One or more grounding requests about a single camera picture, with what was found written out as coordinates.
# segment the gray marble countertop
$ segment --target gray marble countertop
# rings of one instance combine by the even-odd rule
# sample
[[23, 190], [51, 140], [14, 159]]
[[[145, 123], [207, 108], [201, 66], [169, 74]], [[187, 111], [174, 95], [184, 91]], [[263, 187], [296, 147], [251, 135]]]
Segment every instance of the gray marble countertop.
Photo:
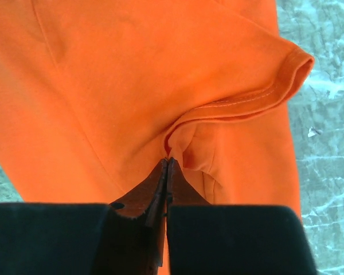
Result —
[[[316, 58], [290, 101], [305, 230], [319, 274], [344, 274], [344, 0], [277, 0], [280, 35]], [[0, 168], [0, 202], [21, 201]]]

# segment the orange shirt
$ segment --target orange shirt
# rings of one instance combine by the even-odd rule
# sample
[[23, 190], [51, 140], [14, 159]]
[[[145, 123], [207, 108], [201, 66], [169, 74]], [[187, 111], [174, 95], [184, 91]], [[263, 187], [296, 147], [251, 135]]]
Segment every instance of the orange shirt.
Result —
[[173, 156], [211, 203], [300, 218], [313, 65], [274, 0], [0, 0], [0, 165], [25, 201], [110, 203]]

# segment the orange cloth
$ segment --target orange cloth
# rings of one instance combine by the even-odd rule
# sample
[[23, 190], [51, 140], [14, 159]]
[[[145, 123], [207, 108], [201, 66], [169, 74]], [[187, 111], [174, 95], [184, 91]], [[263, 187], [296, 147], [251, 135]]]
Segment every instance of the orange cloth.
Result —
[[110, 203], [173, 156], [209, 202], [300, 217], [313, 65], [274, 0], [0, 0], [0, 164], [26, 201]]

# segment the clothing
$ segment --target clothing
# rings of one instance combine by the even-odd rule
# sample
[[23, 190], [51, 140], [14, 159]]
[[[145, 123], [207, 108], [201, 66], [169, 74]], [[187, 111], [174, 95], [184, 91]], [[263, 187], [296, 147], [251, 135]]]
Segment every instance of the clothing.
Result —
[[25, 201], [110, 203], [174, 157], [211, 203], [300, 218], [313, 65], [274, 0], [0, 0], [0, 165]]

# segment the t-shirt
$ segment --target t-shirt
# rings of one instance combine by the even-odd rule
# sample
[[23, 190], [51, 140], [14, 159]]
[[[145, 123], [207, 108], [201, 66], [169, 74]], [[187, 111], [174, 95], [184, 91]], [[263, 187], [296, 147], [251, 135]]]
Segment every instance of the t-shirt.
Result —
[[313, 66], [275, 0], [0, 0], [0, 165], [27, 202], [110, 203], [174, 157], [210, 203], [300, 218]]

